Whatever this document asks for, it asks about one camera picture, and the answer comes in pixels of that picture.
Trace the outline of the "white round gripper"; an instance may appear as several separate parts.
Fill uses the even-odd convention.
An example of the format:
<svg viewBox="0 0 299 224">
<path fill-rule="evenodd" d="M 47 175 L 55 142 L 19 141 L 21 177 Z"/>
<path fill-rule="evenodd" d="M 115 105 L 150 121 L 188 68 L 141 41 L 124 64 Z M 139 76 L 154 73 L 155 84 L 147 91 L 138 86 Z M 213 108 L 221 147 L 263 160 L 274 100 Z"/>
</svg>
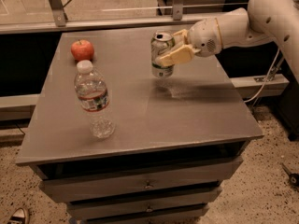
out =
<svg viewBox="0 0 299 224">
<path fill-rule="evenodd" d="M 191 61 L 195 54 L 201 57 L 216 55 L 222 50 L 221 32 L 216 18 L 204 19 L 186 29 L 173 33 L 177 49 L 170 50 L 155 59 L 162 67 Z"/>
</svg>

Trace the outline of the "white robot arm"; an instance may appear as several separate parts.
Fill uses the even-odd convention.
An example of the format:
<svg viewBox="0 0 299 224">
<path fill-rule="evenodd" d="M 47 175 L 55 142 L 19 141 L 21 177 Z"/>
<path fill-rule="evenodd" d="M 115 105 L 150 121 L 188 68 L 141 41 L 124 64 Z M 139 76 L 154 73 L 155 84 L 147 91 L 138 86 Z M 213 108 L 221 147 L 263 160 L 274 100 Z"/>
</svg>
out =
<svg viewBox="0 0 299 224">
<path fill-rule="evenodd" d="M 293 0 L 249 0 L 246 8 L 203 19 L 173 37 L 175 46 L 154 59 L 162 67 L 273 41 L 299 80 L 299 8 Z"/>
</svg>

